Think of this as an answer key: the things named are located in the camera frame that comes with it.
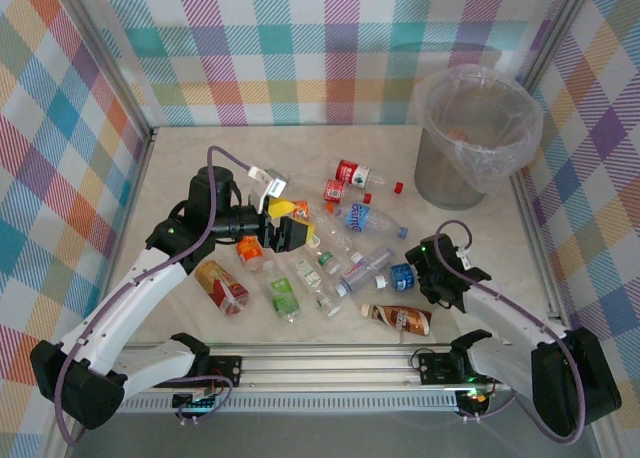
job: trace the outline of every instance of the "cylindrical bin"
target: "cylindrical bin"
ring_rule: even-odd
[[[414,92],[422,125],[415,184],[448,209],[477,205],[530,163],[542,135],[542,108],[512,78],[460,65],[423,80]]]

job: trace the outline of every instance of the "yellow object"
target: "yellow object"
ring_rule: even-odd
[[[281,216],[288,215],[296,209],[296,205],[292,202],[285,200],[284,198],[270,198],[269,199],[269,216],[271,218],[280,218]]]
[[[311,240],[311,237],[313,236],[313,233],[316,231],[316,225],[314,225],[313,223],[309,223],[308,221],[301,220],[300,218],[292,218],[292,219],[297,221],[298,223],[302,223],[303,225],[306,225],[307,239],[305,243],[309,243],[309,241]]]

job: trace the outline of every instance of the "red label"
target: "red label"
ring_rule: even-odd
[[[340,203],[343,191],[344,183],[338,180],[328,180],[324,189],[324,199],[332,203]]]
[[[358,164],[351,161],[342,160],[336,170],[336,180],[343,183],[351,183],[353,174],[358,169]]]

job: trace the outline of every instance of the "colorful tartan pattern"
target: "colorful tartan pattern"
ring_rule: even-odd
[[[86,3],[113,15],[94,19],[148,119],[171,126],[407,123],[417,79],[459,63],[515,75],[544,25],[541,0]]]
[[[572,325],[602,341],[640,453],[640,0],[587,0],[535,96],[545,123],[528,193]]]
[[[0,0],[0,456],[35,456],[29,353],[95,306],[142,139],[58,0]]]

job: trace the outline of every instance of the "beige floor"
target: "beige floor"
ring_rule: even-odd
[[[322,175],[327,160],[333,155],[384,170],[405,183],[401,196],[377,193],[372,203],[374,208],[389,213],[409,228],[408,239],[395,243],[396,262],[404,261],[404,252],[433,234],[444,220],[462,219],[474,233],[474,246],[469,255],[472,263],[493,275],[495,284],[507,296],[543,313],[541,288],[509,183],[505,182],[496,196],[485,198],[471,210],[448,212],[430,205],[413,184],[419,136],[419,129],[412,126],[161,129],[123,244],[116,278],[131,266],[154,226],[166,218],[178,201],[186,198],[190,179],[206,165],[207,147],[216,144],[248,164],[272,167],[283,173],[306,170]],[[214,155],[214,160],[214,164],[228,167],[234,173],[247,196],[251,180],[226,158]],[[453,229],[450,234],[454,242],[464,244],[462,232]],[[379,241],[360,235],[357,242],[366,252]],[[264,297],[260,276],[252,276],[241,268],[233,247],[220,246],[212,256],[251,292],[248,307],[238,315],[225,317],[195,279],[188,277],[156,307],[132,341],[165,341],[172,334],[184,331],[208,343],[446,342],[461,332],[481,326],[457,310],[430,305],[417,289],[394,293],[373,287],[357,293],[353,301],[348,301],[331,318],[321,314],[312,300],[300,293],[301,316],[295,323],[287,324],[278,319]],[[293,253],[279,255],[285,264],[292,258]],[[426,338],[401,336],[391,328],[362,318],[358,308],[365,302],[397,303],[431,310],[434,313],[431,335]]]

